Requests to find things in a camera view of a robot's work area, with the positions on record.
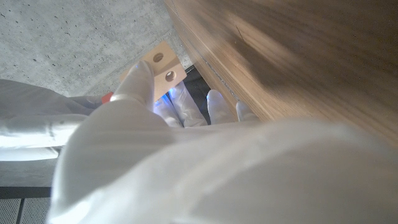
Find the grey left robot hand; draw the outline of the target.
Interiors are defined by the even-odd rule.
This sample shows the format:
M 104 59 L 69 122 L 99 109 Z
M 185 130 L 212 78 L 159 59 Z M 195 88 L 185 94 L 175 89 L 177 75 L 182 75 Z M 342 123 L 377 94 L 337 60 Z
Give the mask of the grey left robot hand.
M 141 61 L 57 162 L 49 223 L 396 223 L 397 150 L 338 123 L 170 127 Z

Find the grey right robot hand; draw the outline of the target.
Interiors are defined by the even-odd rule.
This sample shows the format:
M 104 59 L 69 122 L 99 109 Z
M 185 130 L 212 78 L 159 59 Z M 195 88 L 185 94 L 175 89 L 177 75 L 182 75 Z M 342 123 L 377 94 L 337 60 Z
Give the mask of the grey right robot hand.
M 58 157 L 101 96 L 67 97 L 40 86 L 1 80 L 1 161 Z

